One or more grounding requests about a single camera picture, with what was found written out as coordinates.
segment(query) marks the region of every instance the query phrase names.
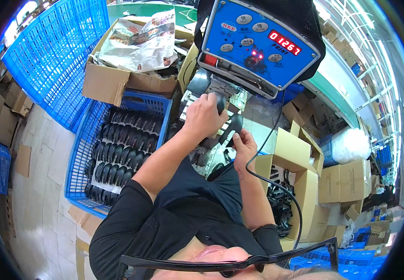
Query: digital display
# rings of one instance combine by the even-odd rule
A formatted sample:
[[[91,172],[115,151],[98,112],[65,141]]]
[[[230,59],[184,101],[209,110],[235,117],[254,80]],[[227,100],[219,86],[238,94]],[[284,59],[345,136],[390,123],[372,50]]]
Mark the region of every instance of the digital display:
[[[269,39],[271,39],[273,42],[278,43],[280,46],[285,48],[288,52],[291,54],[297,56],[299,53],[301,53],[301,48],[297,45],[295,45],[292,41],[284,37],[283,35],[279,34],[277,31],[272,30],[269,33]]]

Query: newspaper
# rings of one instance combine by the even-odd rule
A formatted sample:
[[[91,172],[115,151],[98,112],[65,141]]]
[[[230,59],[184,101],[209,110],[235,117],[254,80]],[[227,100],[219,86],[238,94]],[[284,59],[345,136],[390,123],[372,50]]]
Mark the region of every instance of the newspaper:
[[[176,13],[156,13],[144,26],[120,18],[101,47],[99,60],[136,73],[169,67],[176,59]]]

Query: silver button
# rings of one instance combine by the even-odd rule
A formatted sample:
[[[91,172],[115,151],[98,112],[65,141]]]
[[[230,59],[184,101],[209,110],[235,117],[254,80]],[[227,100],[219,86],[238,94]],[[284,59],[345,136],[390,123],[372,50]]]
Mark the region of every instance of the silver button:
[[[244,25],[252,21],[252,16],[251,15],[240,15],[237,19],[236,22],[238,24]]]
[[[274,53],[274,54],[270,55],[267,59],[272,62],[278,62],[281,59],[283,59],[283,57],[280,54]]]
[[[264,31],[266,31],[268,28],[269,28],[269,26],[268,26],[267,23],[265,23],[265,22],[259,22],[259,23],[255,24],[255,25],[252,27],[252,29],[253,29],[255,32],[264,32]]]
[[[241,45],[244,47],[251,46],[253,44],[254,40],[252,38],[245,38],[241,40]]]
[[[221,46],[221,51],[224,52],[224,53],[229,52],[229,51],[231,51],[232,49],[233,49],[233,45],[232,45],[232,44],[223,44],[223,45]]]

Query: hand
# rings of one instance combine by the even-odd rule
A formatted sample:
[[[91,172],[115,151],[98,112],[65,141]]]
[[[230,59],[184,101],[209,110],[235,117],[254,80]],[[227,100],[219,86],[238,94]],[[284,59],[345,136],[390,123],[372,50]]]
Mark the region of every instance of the hand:
[[[183,129],[202,141],[217,132],[228,120],[227,110],[218,114],[216,94],[202,94],[199,99],[189,105]]]
[[[241,130],[241,135],[238,133],[233,134],[233,143],[233,149],[236,150],[234,166],[236,171],[238,171],[239,179],[243,179],[244,175],[248,173],[245,170],[245,165],[256,154],[258,146],[253,139],[252,133],[245,128]],[[255,172],[255,160],[250,163],[249,170]]]

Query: eyeglasses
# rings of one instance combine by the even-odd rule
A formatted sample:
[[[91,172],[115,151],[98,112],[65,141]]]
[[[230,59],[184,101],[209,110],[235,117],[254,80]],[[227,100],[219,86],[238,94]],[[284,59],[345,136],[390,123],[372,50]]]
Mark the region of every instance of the eyeglasses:
[[[331,270],[338,271],[338,250],[337,238],[330,238],[323,242],[311,245],[309,247],[295,249],[270,256],[250,256],[244,261],[223,261],[223,262],[185,262],[185,261],[169,261],[159,259],[143,259],[139,257],[122,255],[116,275],[117,280],[129,279],[136,268],[152,268],[164,269],[172,271],[185,272],[220,272],[220,274],[229,278],[235,275],[241,269],[245,269],[254,265],[256,270],[262,272],[265,264],[278,263],[280,261],[289,260],[293,257],[303,255],[309,251],[328,246],[329,260]]]

